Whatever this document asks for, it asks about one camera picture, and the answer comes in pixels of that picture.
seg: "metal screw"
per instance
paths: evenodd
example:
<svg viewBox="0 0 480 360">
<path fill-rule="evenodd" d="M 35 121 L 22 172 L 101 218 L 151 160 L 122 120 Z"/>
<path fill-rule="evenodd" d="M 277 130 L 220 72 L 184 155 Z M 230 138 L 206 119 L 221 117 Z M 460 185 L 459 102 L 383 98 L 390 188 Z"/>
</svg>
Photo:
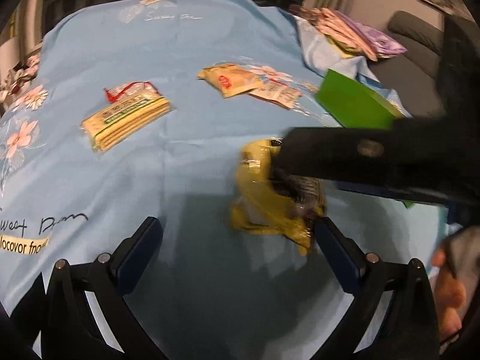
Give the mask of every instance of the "metal screw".
<svg viewBox="0 0 480 360">
<path fill-rule="evenodd" d="M 358 152 L 370 158 L 380 157 L 383 154 L 383 145 L 370 139 L 362 139 L 357 146 Z"/>
<path fill-rule="evenodd" d="M 375 253 L 368 253 L 366 255 L 366 258 L 368 261 L 370 261 L 372 264 L 377 263 L 380 260 L 380 257 L 378 257 Z"/>
<path fill-rule="evenodd" d="M 412 259 L 412 264 L 415 268 L 422 268 L 422 262 L 419 259 Z"/>
<path fill-rule="evenodd" d="M 108 253 L 102 253 L 97 257 L 97 260 L 101 264 L 105 264 L 110 259 L 110 255 Z"/>
<path fill-rule="evenodd" d="M 62 269 L 65 266 L 65 260 L 60 259 L 55 263 L 55 268 Z"/>
</svg>

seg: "yellow noodle package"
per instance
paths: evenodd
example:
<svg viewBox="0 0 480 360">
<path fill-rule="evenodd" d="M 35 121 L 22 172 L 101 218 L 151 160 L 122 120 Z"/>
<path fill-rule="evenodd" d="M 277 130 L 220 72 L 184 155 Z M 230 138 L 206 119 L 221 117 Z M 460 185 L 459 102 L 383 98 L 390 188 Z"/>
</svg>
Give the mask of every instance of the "yellow noodle package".
<svg viewBox="0 0 480 360">
<path fill-rule="evenodd" d="M 267 100 L 271 103 L 278 104 L 287 109 L 293 108 L 302 93 L 290 86 L 275 80 L 268 80 L 261 88 L 255 89 L 249 93 L 254 97 Z"/>
<path fill-rule="evenodd" d="M 239 95 L 263 85 L 263 81 L 255 73 L 242 69 L 237 64 L 206 67 L 198 74 L 198 78 L 219 89 L 223 97 Z"/>
<path fill-rule="evenodd" d="M 124 97 L 82 122 L 95 150 L 105 152 L 152 120 L 170 111 L 170 101 L 142 90 Z"/>
<path fill-rule="evenodd" d="M 270 164 L 279 149 L 270 139 L 243 148 L 243 161 L 237 170 L 241 196 L 232 206 L 231 225 L 250 234 L 283 234 L 297 244 L 303 256 L 313 244 L 313 219 L 324 215 L 326 201 L 321 181 L 313 178 L 287 176 L 299 185 L 296 192 L 304 197 L 301 202 L 278 193 L 270 180 Z"/>
</svg>

